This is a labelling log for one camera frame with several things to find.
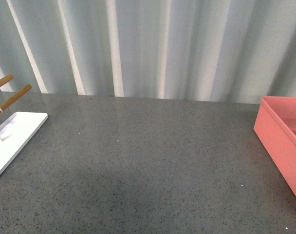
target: pink box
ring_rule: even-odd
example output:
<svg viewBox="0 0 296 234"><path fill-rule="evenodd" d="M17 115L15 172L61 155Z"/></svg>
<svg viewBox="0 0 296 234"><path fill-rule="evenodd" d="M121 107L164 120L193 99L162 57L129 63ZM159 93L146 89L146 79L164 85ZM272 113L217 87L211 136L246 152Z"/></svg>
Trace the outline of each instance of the pink box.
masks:
<svg viewBox="0 0 296 234"><path fill-rule="evenodd" d="M296 196L296 97L262 97L254 131Z"/></svg>

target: white base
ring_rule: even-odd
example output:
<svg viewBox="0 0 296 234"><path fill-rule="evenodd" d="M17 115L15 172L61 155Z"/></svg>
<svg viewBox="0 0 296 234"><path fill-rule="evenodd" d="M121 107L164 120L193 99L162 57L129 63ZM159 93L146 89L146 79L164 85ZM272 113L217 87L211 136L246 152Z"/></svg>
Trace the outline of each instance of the white base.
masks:
<svg viewBox="0 0 296 234"><path fill-rule="evenodd" d="M47 113L16 112L0 125L0 175L47 118Z"/></svg>

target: white curtain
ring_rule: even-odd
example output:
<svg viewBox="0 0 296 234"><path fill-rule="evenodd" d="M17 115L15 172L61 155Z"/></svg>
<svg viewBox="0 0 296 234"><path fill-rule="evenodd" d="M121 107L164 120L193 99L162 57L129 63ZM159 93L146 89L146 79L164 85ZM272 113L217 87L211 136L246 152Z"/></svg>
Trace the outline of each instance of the white curtain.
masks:
<svg viewBox="0 0 296 234"><path fill-rule="evenodd" d="M0 0L16 91L259 103L296 96L296 0Z"/></svg>

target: gray countertop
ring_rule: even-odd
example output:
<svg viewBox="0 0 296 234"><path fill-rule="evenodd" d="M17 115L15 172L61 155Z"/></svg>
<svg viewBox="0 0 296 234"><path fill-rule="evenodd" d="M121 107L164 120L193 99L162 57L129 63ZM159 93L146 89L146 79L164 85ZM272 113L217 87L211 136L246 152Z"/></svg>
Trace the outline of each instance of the gray countertop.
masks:
<svg viewBox="0 0 296 234"><path fill-rule="evenodd" d="M296 233L258 107L27 93L0 124L49 118L0 176L0 233Z"/></svg>

